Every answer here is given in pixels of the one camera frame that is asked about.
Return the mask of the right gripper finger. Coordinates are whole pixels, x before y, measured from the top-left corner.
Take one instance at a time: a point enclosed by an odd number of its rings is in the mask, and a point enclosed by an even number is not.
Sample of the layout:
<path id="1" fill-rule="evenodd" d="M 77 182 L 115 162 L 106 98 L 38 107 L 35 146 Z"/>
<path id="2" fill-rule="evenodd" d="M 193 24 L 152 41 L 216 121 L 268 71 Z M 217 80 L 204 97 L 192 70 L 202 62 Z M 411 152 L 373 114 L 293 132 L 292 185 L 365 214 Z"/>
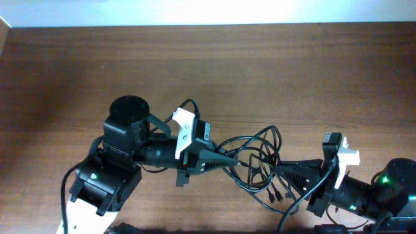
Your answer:
<path id="1" fill-rule="evenodd" d="M 274 168 L 275 173 L 299 193 L 309 192 L 321 179 L 320 166 L 283 164 Z"/>
<path id="2" fill-rule="evenodd" d="M 281 163 L 278 164 L 276 166 L 276 168 L 301 167 L 301 168 L 318 168 L 318 169 L 320 169 L 323 162 L 324 161 L 322 159 L 310 159 L 310 160 L 302 160 L 302 161 L 281 161 Z"/>

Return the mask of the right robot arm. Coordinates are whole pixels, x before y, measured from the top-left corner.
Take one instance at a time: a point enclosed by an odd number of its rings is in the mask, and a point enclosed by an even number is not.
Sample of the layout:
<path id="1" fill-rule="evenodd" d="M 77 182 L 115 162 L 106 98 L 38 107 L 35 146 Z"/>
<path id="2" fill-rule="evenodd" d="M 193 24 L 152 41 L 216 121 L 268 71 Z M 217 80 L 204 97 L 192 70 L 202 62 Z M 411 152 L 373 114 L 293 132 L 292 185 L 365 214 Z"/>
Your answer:
<path id="1" fill-rule="evenodd" d="M 415 232 L 415 161 L 391 159 L 370 183 L 350 177 L 347 166 L 360 164 L 359 151 L 350 149 L 345 136 L 326 133 L 323 159 L 281 161 L 274 173 L 295 189 L 299 204 L 322 217 L 331 205 L 366 218 L 369 233 Z"/>

